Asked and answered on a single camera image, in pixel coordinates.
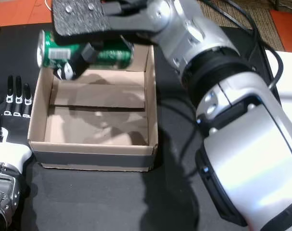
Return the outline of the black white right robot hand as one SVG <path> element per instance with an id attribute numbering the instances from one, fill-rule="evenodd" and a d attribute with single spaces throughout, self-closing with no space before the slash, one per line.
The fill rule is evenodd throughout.
<path id="1" fill-rule="evenodd" d="M 55 69 L 53 75 L 60 80 L 76 80 L 97 60 L 99 53 L 99 48 L 87 43 L 83 48 L 77 50 L 65 64 Z"/>

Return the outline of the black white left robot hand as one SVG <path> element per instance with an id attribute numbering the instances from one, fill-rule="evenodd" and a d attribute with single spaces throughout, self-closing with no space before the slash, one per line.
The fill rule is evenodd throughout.
<path id="1" fill-rule="evenodd" d="M 22 85 L 20 76 L 13 78 L 9 75 L 4 102 L 5 108 L 0 109 L 0 165 L 3 164 L 22 173 L 32 151 L 28 145 L 14 139 L 13 126 L 6 125 L 3 119 L 6 116 L 30 118 L 33 99 L 29 84 Z"/>

